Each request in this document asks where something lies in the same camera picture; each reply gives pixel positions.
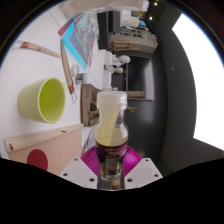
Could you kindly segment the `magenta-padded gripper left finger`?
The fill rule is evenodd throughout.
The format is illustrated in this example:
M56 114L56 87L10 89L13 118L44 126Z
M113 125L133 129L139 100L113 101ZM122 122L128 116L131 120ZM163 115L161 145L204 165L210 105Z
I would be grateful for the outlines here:
M100 163L96 154L96 147L88 149L80 158L73 158L60 177L78 186L90 189L98 188Z

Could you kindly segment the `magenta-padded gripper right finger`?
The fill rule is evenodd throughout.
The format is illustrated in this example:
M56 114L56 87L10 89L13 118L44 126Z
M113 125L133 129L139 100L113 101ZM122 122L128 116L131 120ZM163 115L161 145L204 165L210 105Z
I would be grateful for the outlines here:
M127 147L123 160L125 189L140 188L162 178L150 158L142 158L133 148Z

